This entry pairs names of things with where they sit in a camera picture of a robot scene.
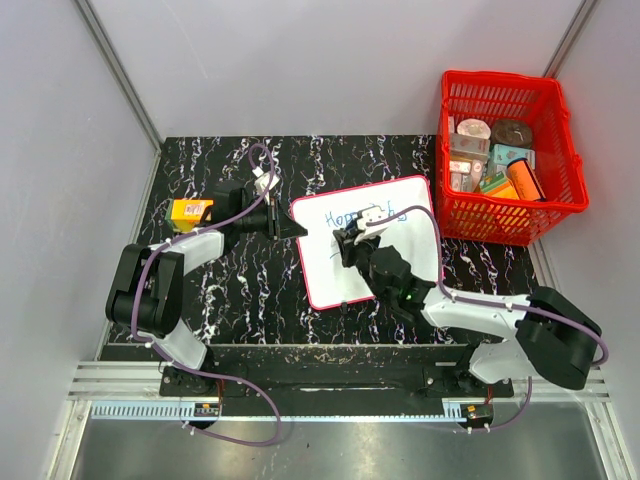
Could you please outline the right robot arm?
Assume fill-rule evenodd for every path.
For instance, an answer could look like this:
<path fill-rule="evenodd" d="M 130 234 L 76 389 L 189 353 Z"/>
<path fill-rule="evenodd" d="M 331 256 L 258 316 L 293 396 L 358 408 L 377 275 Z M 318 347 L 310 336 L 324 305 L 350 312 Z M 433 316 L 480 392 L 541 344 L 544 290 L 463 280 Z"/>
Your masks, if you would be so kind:
<path fill-rule="evenodd" d="M 341 263 L 355 269 L 377 301 L 411 326 L 458 328 L 497 337 L 467 353 L 454 375 L 456 387 L 476 396 L 489 384 L 539 375 L 564 389 L 584 388 L 595 365 L 601 327 L 551 287 L 530 295 L 499 297 L 448 290 L 416 276 L 411 264 L 356 224 L 333 233 Z"/>

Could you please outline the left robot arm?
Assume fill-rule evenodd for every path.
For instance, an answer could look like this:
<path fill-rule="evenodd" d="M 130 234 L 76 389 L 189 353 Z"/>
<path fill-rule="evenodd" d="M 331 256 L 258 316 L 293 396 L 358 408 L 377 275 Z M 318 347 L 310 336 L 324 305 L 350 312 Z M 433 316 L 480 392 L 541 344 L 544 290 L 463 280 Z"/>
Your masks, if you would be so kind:
<path fill-rule="evenodd" d="M 216 377 L 213 351 L 183 320 L 184 278 L 229 254 L 244 234 L 261 233 L 279 241 L 304 237 L 308 231 L 264 188 L 251 195 L 233 182 L 217 187 L 209 199 L 174 200 L 167 214 L 174 237 L 123 249 L 106 301 L 106 317 L 168 355 L 161 395 L 220 395 L 225 387 L 245 392 L 246 383 Z"/>

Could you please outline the pink framed whiteboard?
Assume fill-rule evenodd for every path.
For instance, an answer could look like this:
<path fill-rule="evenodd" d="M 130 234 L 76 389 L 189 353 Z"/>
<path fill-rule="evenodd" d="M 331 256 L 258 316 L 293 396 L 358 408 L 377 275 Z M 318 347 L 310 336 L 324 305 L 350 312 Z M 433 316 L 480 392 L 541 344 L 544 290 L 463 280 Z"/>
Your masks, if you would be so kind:
<path fill-rule="evenodd" d="M 392 246 L 411 265 L 414 275 L 435 281 L 439 268 L 433 223 L 419 210 L 402 212 L 415 205 L 432 209 L 429 181 L 421 175 L 296 199 L 291 216 L 307 230 L 297 243 L 310 306 L 323 311 L 373 298 L 360 275 L 366 266 L 345 267 L 334 236 L 369 208 L 378 212 L 379 220 L 393 215 L 398 218 L 376 227 L 376 235 L 360 242 L 356 251 L 363 253 L 366 246 Z"/>

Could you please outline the white marker blue cap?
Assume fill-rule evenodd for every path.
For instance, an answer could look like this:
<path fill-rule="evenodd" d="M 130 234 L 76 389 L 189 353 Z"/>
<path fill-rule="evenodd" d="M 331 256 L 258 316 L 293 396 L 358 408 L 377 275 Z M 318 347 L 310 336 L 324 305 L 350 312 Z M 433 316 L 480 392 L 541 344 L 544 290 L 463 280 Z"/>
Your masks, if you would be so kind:
<path fill-rule="evenodd" d="M 332 232 L 335 244 L 338 247 L 339 255 L 345 260 L 356 244 L 356 239 L 361 233 L 358 228 L 357 221 L 351 220 L 346 226 L 336 229 Z"/>

